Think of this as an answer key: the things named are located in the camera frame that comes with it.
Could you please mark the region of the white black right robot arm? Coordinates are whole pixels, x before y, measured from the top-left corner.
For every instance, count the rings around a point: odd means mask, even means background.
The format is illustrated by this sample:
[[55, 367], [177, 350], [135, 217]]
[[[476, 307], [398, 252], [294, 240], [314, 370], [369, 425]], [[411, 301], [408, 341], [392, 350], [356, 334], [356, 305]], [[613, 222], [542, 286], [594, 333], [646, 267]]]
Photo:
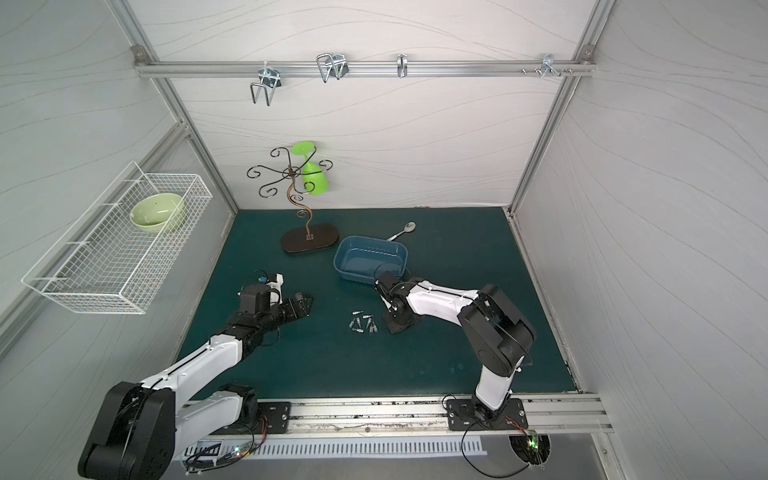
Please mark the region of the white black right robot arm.
[[427, 316], [461, 327], [482, 364], [473, 395], [474, 414], [483, 425], [497, 420], [537, 336], [507, 295], [491, 284], [480, 290], [457, 290], [418, 277], [401, 280], [388, 271], [380, 274], [374, 287], [386, 306], [383, 320], [393, 335]]

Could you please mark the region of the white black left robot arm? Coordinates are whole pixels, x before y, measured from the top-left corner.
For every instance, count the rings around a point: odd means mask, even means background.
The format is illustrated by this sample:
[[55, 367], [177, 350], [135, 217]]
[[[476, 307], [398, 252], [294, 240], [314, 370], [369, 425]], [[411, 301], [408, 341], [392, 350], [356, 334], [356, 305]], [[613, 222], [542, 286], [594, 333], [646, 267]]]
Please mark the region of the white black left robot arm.
[[246, 286], [240, 306], [202, 346], [138, 383], [120, 382], [105, 395], [78, 462], [86, 479], [159, 479], [172, 460], [207, 435], [230, 426], [250, 436], [237, 461], [260, 446], [268, 418], [255, 391], [226, 385], [208, 398], [195, 396], [259, 348], [265, 336], [310, 315], [314, 298], [285, 297], [282, 278]]

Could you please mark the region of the blue plastic storage box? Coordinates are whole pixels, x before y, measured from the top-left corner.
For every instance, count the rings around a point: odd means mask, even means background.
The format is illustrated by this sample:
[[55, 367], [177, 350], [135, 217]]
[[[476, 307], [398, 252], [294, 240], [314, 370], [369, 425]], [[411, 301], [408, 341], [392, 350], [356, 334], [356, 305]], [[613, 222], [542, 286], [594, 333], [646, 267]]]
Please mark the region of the blue plastic storage box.
[[396, 241], [364, 236], [348, 236], [338, 246], [333, 267], [343, 280], [373, 285], [385, 271], [401, 278], [409, 251]]

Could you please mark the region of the dark metal scroll cup stand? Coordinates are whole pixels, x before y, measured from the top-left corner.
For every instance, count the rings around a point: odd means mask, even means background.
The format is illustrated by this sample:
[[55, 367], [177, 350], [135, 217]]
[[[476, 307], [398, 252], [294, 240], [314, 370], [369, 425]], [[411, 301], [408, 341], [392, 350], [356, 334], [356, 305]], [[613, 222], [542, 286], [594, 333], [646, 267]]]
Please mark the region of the dark metal scroll cup stand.
[[279, 175], [277, 180], [265, 183], [259, 188], [258, 195], [263, 199], [274, 197], [279, 191], [277, 185], [288, 182], [286, 198], [293, 207], [298, 209], [297, 216], [304, 219], [305, 224], [303, 227], [291, 229], [283, 234], [280, 246], [285, 253], [300, 255], [325, 250], [339, 241], [340, 234], [338, 229], [330, 223], [313, 224], [313, 211], [304, 201], [304, 197], [310, 194], [304, 191], [301, 176], [300, 164], [303, 158], [293, 155], [291, 148], [281, 146], [270, 151], [270, 157], [273, 159], [285, 154], [287, 165], [282, 170], [257, 164], [246, 171], [246, 176], [256, 180], [266, 171]]

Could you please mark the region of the metal spoon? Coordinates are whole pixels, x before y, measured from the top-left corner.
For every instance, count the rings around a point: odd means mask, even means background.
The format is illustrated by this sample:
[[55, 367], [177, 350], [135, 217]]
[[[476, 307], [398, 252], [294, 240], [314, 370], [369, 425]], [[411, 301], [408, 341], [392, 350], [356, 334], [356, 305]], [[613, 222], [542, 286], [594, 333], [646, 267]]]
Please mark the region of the metal spoon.
[[394, 235], [390, 236], [388, 238], [388, 241], [394, 241], [394, 240], [398, 239], [400, 236], [402, 236], [404, 234], [413, 232], [415, 229], [416, 229], [416, 223], [413, 222], [413, 221], [408, 222], [408, 223], [406, 223], [404, 225], [404, 227], [402, 228], [401, 231], [399, 231], [399, 232], [395, 233]]

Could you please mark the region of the green plastic goblet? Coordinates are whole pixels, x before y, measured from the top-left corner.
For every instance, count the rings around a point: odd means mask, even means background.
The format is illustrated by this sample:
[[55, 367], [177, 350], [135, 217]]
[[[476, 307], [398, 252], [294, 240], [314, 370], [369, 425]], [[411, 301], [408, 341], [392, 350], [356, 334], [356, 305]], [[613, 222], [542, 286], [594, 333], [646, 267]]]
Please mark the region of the green plastic goblet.
[[333, 162], [328, 159], [314, 161], [317, 147], [313, 142], [303, 141], [291, 148], [291, 153], [303, 158], [300, 164], [304, 191], [310, 195], [322, 195], [329, 189], [326, 172], [333, 168]]

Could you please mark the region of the light green ceramic bowl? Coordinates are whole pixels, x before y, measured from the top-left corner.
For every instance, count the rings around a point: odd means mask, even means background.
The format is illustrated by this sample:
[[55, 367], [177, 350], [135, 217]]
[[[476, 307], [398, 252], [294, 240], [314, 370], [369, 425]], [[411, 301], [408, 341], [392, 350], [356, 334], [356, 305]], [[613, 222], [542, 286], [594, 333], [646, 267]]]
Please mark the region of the light green ceramic bowl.
[[159, 193], [144, 198], [129, 214], [134, 227], [157, 235], [176, 231], [186, 220], [184, 199], [175, 193]]

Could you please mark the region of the metal double hook left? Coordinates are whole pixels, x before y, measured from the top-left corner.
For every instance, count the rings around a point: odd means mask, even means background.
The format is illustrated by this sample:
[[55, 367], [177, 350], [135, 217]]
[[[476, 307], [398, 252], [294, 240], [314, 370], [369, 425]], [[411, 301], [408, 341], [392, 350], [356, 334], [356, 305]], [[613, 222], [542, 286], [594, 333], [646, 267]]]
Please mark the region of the metal double hook left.
[[267, 106], [273, 102], [276, 90], [282, 86], [281, 74], [267, 62], [257, 73], [257, 80], [250, 84], [250, 93], [253, 104], [257, 104], [262, 98]]

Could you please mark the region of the metal double hook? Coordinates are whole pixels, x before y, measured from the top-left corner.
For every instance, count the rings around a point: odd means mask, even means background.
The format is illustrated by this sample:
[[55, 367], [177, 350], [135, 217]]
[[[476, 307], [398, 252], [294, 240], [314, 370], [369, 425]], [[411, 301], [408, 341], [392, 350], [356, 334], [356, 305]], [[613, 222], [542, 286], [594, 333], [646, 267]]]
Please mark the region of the metal double hook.
[[316, 57], [316, 65], [324, 83], [327, 83], [330, 78], [341, 80], [349, 73], [349, 65], [344, 54], [322, 53]]
[[267, 106], [273, 102], [276, 90], [282, 86], [281, 74], [267, 62], [257, 73], [257, 80], [250, 84], [250, 93], [253, 104], [257, 104], [262, 98]]

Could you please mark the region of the metal double hook middle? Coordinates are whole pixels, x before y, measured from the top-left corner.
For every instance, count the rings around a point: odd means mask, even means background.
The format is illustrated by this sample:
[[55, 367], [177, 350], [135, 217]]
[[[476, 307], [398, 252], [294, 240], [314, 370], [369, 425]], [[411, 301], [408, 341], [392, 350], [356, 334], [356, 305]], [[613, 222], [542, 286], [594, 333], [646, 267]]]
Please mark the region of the metal double hook middle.
[[344, 54], [322, 53], [316, 57], [316, 65], [324, 83], [327, 83], [330, 78], [341, 80], [349, 73], [349, 65]]

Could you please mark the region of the small metal hook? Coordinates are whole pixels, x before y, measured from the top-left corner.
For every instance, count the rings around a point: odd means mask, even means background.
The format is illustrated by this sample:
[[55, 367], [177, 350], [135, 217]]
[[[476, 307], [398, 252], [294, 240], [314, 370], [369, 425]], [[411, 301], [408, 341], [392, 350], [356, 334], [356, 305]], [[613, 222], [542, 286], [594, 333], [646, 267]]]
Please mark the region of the small metal hook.
[[399, 78], [406, 78], [408, 75], [408, 58], [406, 54], [398, 54], [396, 57], [396, 72]]

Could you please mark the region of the metal hook right end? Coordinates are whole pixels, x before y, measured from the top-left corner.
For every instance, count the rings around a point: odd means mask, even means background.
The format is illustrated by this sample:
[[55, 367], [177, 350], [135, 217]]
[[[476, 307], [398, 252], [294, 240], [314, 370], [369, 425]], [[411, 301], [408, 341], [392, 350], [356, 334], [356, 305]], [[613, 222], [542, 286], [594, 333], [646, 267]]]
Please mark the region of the metal hook right end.
[[570, 68], [561, 68], [556, 65], [555, 59], [551, 54], [545, 55], [537, 67], [532, 69], [521, 68], [520, 71], [525, 76], [536, 75], [539, 78], [563, 77], [569, 76], [572, 73]]

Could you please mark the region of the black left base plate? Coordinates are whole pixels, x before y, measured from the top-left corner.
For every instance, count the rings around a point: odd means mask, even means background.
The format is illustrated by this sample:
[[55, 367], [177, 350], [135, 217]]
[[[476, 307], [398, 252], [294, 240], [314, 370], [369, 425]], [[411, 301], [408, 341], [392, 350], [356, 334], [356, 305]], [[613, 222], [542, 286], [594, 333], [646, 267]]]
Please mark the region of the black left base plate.
[[258, 417], [266, 421], [268, 435], [286, 434], [292, 404], [288, 401], [259, 401]]

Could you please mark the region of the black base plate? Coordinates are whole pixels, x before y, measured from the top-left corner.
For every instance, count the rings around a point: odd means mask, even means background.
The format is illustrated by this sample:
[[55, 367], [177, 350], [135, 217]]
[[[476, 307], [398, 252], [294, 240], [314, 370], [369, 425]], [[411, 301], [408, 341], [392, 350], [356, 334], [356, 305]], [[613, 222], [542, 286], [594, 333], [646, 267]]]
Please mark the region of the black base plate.
[[519, 398], [508, 398], [499, 410], [491, 411], [474, 398], [450, 396], [441, 401], [451, 431], [520, 431], [529, 428], [524, 405]]
[[258, 417], [266, 421], [268, 435], [286, 434], [292, 404], [288, 401], [259, 401]]

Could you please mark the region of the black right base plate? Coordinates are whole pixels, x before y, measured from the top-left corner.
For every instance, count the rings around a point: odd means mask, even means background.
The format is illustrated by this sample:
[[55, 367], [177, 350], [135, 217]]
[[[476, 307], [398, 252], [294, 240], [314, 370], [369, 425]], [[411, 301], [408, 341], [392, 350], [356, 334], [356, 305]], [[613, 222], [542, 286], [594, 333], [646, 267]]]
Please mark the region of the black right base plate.
[[524, 405], [519, 398], [508, 398], [499, 410], [491, 411], [474, 398], [450, 396], [441, 401], [451, 431], [520, 431], [529, 428]]

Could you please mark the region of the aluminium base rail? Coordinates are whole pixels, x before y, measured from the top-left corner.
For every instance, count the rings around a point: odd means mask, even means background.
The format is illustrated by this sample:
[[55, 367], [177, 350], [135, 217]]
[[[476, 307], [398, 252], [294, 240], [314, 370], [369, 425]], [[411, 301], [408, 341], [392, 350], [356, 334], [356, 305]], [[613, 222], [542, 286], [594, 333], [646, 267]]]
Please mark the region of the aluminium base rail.
[[[521, 395], [529, 428], [520, 431], [466, 431], [479, 435], [602, 434], [613, 425], [596, 394]], [[292, 404], [286, 434], [278, 438], [447, 436], [451, 431], [441, 397], [315, 398], [283, 400]], [[258, 403], [248, 428], [257, 430]], [[232, 392], [218, 392], [200, 402], [185, 404], [158, 420], [132, 422], [133, 437], [145, 430], [168, 437], [173, 446], [186, 448], [216, 433], [236, 436], [246, 433], [238, 418], [246, 404]]]

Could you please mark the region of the aluminium cross rail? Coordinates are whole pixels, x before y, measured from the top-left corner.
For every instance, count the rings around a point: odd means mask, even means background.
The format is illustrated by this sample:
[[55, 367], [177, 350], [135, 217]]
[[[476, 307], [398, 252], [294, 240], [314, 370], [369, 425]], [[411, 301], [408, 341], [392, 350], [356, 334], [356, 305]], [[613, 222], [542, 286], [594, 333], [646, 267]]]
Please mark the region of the aluminium cross rail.
[[[541, 60], [426, 61], [408, 58], [408, 75], [406, 78], [539, 78], [536, 75], [525, 76], [520, 69], [535, 68], [541, 63]], [[399, 78], [396, 72], [396, 59], [384, 61], [348, 60], [347, 62], [349, 65], [349, 73], [345, 75], [347, 78]], [[255, 79], [264, 63], [245, 61], [156, 62], [139, 65], [135, 70], [143, 78]], [[320, 78], [320, 72], [314, 61], [267, 61], [267, 63], [280, 72], [282, 79]], [[592, 62], [555, 60], [555, 63], [561, 68], [565, 67], [572, 70], [569, 76], [563, 77], [591, 76], [597, 70], [597, 65]]]

